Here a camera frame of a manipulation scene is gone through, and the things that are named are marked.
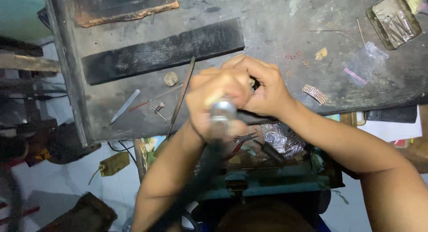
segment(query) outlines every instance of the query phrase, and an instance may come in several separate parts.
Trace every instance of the paper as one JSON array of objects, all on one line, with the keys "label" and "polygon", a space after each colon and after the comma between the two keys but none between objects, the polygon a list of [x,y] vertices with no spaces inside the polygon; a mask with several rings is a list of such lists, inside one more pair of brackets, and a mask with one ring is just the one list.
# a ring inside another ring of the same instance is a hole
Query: paper
[{"label": "paper", "polygon": [[388,121],[367,121],[365,125],[358,126],[358,128],[371,133],[372,135],[386,142],[420,137],[422,136],[422,125],[419,114],[419,106],[416,123],[412,124]]}]

